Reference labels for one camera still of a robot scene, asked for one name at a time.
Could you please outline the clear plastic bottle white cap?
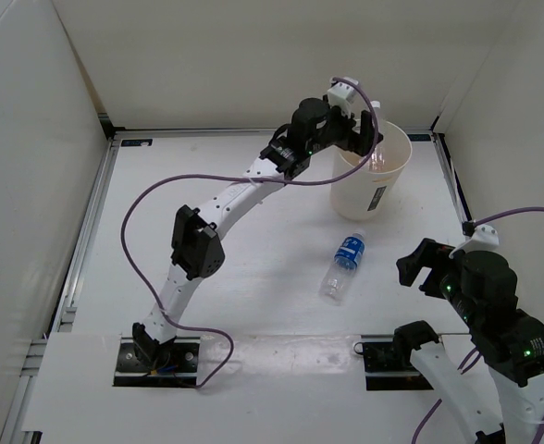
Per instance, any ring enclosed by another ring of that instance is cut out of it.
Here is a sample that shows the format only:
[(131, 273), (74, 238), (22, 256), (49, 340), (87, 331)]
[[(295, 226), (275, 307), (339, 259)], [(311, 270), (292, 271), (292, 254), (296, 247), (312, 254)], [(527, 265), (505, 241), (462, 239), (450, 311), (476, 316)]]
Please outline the clear plastic bottle white cap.
[(384, 126), (385, 119), (384, 119), (384, 113), (381, 108), (381, 103), (379, 101), (372, 101), (371, 105), (373, 106), (375, 115), (377, 117), (377, 125), (376, 125), (377, 145), (369, 159), (368, 165), (369, 165), (370, 171), (375, 173), (381, 173), (386, 165), (384, 148), (381, 145), (384, 139), (383, 126)]

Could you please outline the blue label water bottle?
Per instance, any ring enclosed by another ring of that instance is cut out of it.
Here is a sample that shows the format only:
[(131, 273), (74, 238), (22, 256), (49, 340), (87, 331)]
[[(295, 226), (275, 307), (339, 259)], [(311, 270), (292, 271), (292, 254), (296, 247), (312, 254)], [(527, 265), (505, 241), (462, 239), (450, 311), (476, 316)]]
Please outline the blue label water bottle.
[(341, 242), (334, 253), (319, 287), (319, 296), (326, 302), (342, 305), (365, 253), (365, 237), (363, 229), (355, 230)]

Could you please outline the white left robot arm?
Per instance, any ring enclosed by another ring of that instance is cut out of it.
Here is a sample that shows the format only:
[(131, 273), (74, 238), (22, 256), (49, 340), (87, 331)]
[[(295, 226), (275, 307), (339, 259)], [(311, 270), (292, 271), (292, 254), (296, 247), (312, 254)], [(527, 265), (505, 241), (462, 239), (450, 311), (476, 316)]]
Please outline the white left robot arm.
[(153, 370), (168, 364), (180, 318), (200, 283), (223, 265), (222, 241), (241, 218), (267, 196), (297, 184), (313, 155), (336, 146), (367, 157), (381, 139), (373, 109), (355, 118), (327, 97), (307, 98), (239, 178), (228, 178), (227, 187), (206, 203), (183, 205), (174, 219), (167, 280), (153, 293), (150, 314), (132, 327), (136, 357)]

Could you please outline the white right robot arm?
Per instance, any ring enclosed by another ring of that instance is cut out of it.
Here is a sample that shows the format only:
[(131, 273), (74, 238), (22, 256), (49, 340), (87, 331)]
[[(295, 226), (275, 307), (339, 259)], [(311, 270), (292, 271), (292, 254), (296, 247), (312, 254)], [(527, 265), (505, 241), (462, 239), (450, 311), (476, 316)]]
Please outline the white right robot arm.
[(467, 443), (544, 443), (544, 324), (518, 308), (517, 275), (501, 255), (422, 240), (396, 262), (399, 282), (446, 300), (488, 367), (501, 411), (484, 405), (425, 321), (394, 331), (392, 361), (415, 368), (448, 407)]

